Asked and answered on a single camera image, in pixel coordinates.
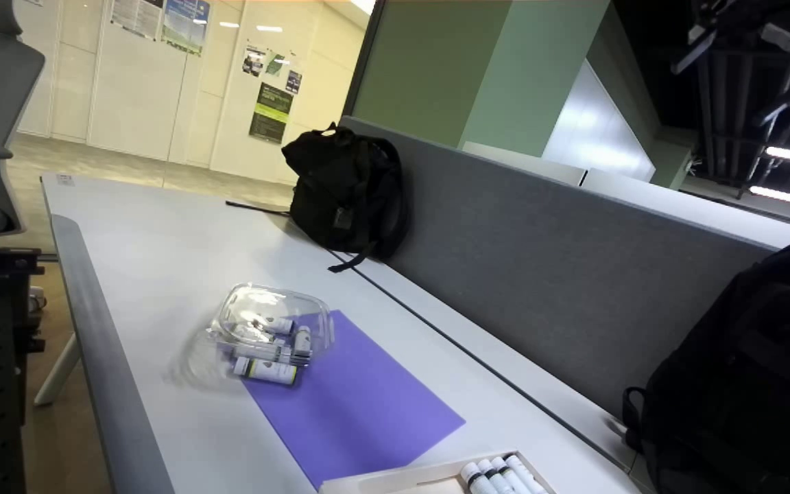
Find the wooden tray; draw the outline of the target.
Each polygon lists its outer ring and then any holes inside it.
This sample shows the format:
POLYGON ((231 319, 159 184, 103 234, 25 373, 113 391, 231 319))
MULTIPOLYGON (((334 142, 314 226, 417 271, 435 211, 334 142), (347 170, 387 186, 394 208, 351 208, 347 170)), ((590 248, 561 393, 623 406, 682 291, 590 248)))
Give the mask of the wooden tray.
POLYGON ((468 457, 323 480, 317 494, 557 494, 519 452, 468 457))

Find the white bottle in box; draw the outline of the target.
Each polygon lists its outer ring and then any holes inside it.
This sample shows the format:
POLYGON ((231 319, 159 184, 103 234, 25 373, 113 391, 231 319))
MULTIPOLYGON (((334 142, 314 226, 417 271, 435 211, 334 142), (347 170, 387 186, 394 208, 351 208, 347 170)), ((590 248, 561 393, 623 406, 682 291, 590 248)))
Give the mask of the white bottle in box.
POLYGON ((303 362, 313 355, 313 330, 310 328, 298 328, 294 336, 294 361, 303 362))
POLYGON ((277 343, 217 343, 220 355, 227 361, 249 358, 249 361, 277 361, 279 347, 277 343))
POLYGON ((262 328, 269 336, 290 336, 294 319, 269 319, 262 328))
POLYGON ((231 377, 290 387, 295 381, 295 366, 235 358, 231 377))

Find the purple mat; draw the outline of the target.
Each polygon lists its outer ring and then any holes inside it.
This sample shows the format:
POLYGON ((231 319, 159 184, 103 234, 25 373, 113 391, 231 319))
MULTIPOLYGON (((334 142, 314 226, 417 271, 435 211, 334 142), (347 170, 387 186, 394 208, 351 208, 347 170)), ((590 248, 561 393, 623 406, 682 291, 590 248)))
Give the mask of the purple mat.
POLYGON ((431 387, 332 310, 334 347, 294 384, 247 381, 301 476, 323 480, 406 466, 464 425, 431 387))

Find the black backpack near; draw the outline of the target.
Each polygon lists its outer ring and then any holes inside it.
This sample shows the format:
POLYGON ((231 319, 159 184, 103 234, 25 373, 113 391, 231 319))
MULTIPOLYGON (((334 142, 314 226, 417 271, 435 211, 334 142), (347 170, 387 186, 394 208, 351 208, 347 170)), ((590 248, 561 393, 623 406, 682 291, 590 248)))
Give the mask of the black backpack near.
POLYGON ((402 162, 390 140, 330 123, 282 145, 282 160, 295 174, 286 216, 317 248, 351 252, 332 271, 364 258, 387 262, 399 248, 408 204, 402 162))

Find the black backpack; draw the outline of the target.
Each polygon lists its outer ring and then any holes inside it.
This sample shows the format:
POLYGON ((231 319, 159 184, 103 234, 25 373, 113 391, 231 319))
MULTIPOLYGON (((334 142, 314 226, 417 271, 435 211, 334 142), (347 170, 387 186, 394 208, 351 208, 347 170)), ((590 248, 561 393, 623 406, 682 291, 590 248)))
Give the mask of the black backpack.
POLYGON ((402 162, 390 140, 330 123, 282 145, 282 160, 295 174, 286 216, 317 248, 351 252, 332 271, 364 258, 387 262, 399 248, 408 204, 402 162))
POLYGON ((790 248, 731 278, 623 421, 656 494, 790 494, 790 248))

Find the grey desk partition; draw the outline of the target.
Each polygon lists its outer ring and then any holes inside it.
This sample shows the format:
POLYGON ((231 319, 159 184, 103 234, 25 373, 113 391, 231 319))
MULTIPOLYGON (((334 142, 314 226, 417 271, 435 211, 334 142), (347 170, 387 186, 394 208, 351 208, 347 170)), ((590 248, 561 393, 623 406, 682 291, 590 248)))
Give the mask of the grey desk partition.
POLYGON ((790 223, 618 175, 576 186, 354 118, 394 145, 408 230, 390 266, 604 413, 790 223))

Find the green pillar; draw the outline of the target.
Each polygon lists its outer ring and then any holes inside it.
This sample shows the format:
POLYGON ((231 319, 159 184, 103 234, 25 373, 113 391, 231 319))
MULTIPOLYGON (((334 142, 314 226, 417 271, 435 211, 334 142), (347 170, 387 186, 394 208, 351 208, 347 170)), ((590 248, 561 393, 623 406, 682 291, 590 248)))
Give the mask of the green pillar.
POLYGON ((613 0, 376 0, 347 115, 447 149, 491 149, 650 181, 604 85, 613 0))

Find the black backpack far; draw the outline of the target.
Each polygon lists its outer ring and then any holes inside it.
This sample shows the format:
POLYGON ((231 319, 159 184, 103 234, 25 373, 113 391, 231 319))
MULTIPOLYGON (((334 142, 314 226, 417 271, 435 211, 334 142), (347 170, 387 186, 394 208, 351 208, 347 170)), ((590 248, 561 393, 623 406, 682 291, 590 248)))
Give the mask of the black backpack far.
POLYGON ((731 278, 623 421, 656 494, 790 494, 790 248, 731 278))

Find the wall poster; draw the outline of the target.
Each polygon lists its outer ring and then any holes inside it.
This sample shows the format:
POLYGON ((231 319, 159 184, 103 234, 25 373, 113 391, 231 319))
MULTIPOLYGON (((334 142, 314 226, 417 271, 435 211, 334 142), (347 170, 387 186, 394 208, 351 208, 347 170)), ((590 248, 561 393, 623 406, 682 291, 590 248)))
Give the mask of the wall poster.
POLYGON ((294 96, 269 83, 258 87, 249 134, 265 142, 279 142, 286 137, 294 96))

